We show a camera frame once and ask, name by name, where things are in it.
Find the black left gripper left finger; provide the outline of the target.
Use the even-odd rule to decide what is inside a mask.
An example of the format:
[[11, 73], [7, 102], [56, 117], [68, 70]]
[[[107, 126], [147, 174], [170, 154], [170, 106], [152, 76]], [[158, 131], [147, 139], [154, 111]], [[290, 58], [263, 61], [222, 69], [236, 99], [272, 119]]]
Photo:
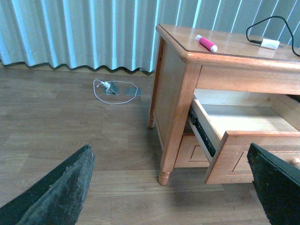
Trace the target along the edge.
[[89, 145], [64, 160], [0, 209], [2, 225], [74, 225], [90, 186], [95, 156]]

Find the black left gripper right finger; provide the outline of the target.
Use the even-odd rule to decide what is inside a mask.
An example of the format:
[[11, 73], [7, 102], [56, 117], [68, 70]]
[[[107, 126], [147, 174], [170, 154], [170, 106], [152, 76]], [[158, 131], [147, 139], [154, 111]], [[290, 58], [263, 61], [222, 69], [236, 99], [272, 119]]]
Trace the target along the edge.
[[300, 170], [251, 143], [247, 160], [254, 187], [272, 225], [300, 223]]

